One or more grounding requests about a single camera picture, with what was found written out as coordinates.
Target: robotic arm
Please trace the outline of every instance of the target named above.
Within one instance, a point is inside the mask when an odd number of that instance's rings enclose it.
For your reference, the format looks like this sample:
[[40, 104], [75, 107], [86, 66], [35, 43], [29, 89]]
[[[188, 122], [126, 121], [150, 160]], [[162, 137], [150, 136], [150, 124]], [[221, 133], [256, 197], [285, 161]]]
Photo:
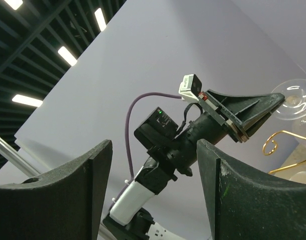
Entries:
[[226, 135], [235, 142], [246, 142], [284, 101], [282, 94], [229, 96], [212, 90], [201, 91], [196, 75], [186, 75], [179, 93], [191, 105], [197, 105], [201, 115], [183, 130], [160, 107], [156, 108], [135, 130], [134, 135], [150, 156], [134, 180], [129, 183], [109, 214], [103, 220], [118, 240], [183, 240], [153, 221], [142, 208], [158, 195], [174, 174], [192, 176], [190, 166], [197, 160], [196, 144], [206, 139], [213, 145]]

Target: gold metal hook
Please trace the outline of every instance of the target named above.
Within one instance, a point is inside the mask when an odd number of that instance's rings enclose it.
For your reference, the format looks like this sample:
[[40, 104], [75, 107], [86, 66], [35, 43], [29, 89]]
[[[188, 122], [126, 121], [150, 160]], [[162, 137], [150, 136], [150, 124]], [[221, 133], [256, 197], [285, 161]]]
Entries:
[[[292, 132], [289, 132], [289, 131], [285, 131], [285, 130], [282, 130], [282, 131], [278, 131], [276, 133], [274, 133], [273, 135], [271, 135], [267, 140], [266, 142], [264, 143], [263, 145], [263, 148], [262, 148], [262, 152], [265, 156], [268, 156], [268, 155], [271, 155], [272, 153], [274, 153], [277, 148], [278, 148], [278, 144], [275, 140], [272, 140], [273, 137], [275, 137], [276, 135], [280, 134], [280, 133], [285, 133], [285, 134], [288, 134], [288, 135], [291, 135], [291, 136], [294, 136], [294, 137], [298, 137], [299, 139], [303, 139], [303, 140], [306, 140], [306, 137], [303, 137], [301, 135], [298, 135], [298, 134], [295, 134], [295, 133], [292, 133]], [[266, 146], [267, 144], [269, 143], [269, 141], [271, 141], [273, 144], [274, 144], [274, 148], [266, 153], [265, 149], [266, 149]], [[286, 169], [290, 169], [290, 168], [293, 168], [293, 167], [296, 167], [296, 166], [299, 166], [303, 163], [306, 163], [306, 159], [304, 161], [301, 161], [299, 163], [295, 163], [295, 164], [291, 164], [291, 165], [288, 165], [288, 166], [285, 166], [285, 167], [281, 167], [281, 168], [278, 168], [278, 169], [274, 169], [272, 171], [269, 171], [268, 173], [269, 174], [274, 174], [274, 173], [277, 173], [277, 172], [280, 172], [280, 171], [283, 171], [283, 170], [286, 170]]]

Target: ceiling light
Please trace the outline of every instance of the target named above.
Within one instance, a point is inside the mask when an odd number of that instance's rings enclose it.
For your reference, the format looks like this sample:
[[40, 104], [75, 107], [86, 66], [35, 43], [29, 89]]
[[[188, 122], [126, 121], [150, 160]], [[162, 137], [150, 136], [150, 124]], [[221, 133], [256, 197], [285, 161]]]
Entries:
[[77, 59], [64, 46], [58, 50], [60, 56], [66, 60], [71, 66], [77, 63]]
[[17, 10], [22, 4], [22, 0], [4, 0], [8, 3], [9, 6], [11, 6], [14, 10]]
[[28, 97], [28, 96], [23, 96], [20, 94], [17, 94], [13, 98], [13, 102], [20, 103], [20, 104], [26, 104], [34, 107], [40, 107], [43, 104], [43, 101]]
[[95, 17], [96, 17], [99, 29], [102, 32], [106, 28], [106, 23], [105, 23], [104, 15], [103, 15], [101, 8], [96, 10]]

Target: beige surface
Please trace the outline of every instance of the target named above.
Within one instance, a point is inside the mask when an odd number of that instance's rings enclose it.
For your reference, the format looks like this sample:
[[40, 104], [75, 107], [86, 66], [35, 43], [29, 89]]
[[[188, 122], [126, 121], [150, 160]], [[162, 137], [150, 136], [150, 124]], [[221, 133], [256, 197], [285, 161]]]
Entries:
[[[291, 155], [286, 159], [282, 167], [288, 166], [294, 163], [299, 163], [300, 161], [303, 161], [306, 159], [306, 147], [302, 145], [298, 145], [295, 150], [291, 153]], [[276, 177], [287, 179], [289, 180], [294, 174], [300, 172], [300, 171], [306, 171], [306, 163], [302, 164], [300, 166], [296, 166], [294, 168], [290, 168], [287, 170], [280, 171], [275, 174]]]

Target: slatted ceiling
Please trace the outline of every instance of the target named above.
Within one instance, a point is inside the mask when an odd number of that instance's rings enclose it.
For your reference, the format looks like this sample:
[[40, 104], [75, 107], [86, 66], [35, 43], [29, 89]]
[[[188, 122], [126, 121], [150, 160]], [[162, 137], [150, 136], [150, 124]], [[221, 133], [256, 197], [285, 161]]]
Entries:
[[[16, 94], [44, 99], [70, 68], [58, 54], [76, 58], [100, 33], [94, 12], [106, 23], [124, 0], [24, 0], [13, 10], [0, 0], [0, 136], [18, 150], [15, 133], [36, 109], [12, 102]], [[0, 168], [6, 160], [0, 155]]]

